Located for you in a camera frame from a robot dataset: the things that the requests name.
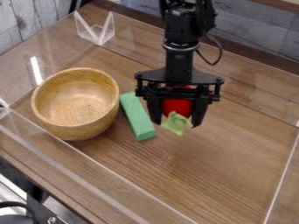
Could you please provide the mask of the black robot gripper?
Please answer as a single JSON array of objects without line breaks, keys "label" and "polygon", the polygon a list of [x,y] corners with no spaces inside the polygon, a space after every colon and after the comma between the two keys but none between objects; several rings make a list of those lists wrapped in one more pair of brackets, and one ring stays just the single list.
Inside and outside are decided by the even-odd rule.
[{"label": "black robot gripper", "polygon": [[150,120],[161,124],[162,98],[178,98],[193,101],[192,127],[201,125],[209,103],[220,100],[220,88],[224,79],[194,68],[186,75],[170,76],[165,68],[142,71],[134,74],[134,95],[146,100]]}]

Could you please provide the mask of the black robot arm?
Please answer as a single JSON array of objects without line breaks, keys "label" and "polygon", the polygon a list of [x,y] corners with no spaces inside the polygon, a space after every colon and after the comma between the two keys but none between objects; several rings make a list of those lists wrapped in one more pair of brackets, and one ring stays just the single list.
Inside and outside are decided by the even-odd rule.
[{"label": "black robot arm", "polygon": [[212,0],[158,0],[164,21],[164,67],[134,74],[134,95],[144,98],[149,117],[158,124],[176,100],[186,108],[190,125],[201,125],[208,106],[220,99],[224,79],[193,67],[200,39],[214,28]]}]

